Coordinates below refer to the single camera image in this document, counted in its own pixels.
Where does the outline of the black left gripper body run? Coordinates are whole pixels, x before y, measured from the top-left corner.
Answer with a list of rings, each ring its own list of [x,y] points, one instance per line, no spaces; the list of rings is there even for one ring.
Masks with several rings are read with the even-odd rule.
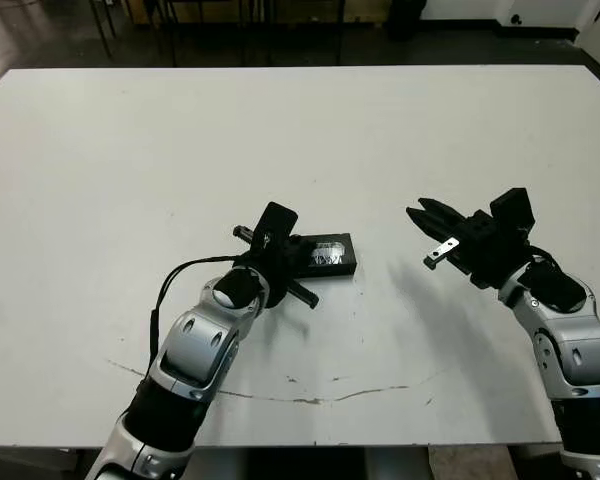
[[[233,235],[250,245],[248,252],[239,257],[237,264],[255,270],[268,284],[267,309],[277,306],[287,294],[308,305],[310,309],[318,305],[319,297],[298,283],[300,275],[291,273],[294,258],[308,254],[289,254],[288,240],[290,237],[304,236],[285,235],[273,230],[255,232],[242,225],[233,229]],[[312,241],[312,252],[315,246],[316,242]]]

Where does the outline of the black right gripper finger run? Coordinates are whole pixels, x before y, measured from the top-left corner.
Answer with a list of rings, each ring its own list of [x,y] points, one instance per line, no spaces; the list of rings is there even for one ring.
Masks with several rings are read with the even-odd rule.
[[[464,221],[464,216],[451,206],[433,199],[419,198],[419,204],[423,208],[425,224],[438,229],[451,230]]]
[[[441,243],[452,236],[453,229],[444,230],[438,229],[436,226],[430,227],[425,224],[423,217],[423,208],[407,207],[406,214],[413,221],[413,223],[427,236]]]

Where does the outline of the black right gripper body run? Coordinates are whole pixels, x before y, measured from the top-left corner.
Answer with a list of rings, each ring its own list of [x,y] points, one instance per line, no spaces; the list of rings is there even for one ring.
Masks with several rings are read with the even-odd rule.
[[[477,210],[454,227],[452,236],[438,244],[424,259],[431,270],[447,260],[481,288],[500,289],[531,261],[526,241],[494,217]]]

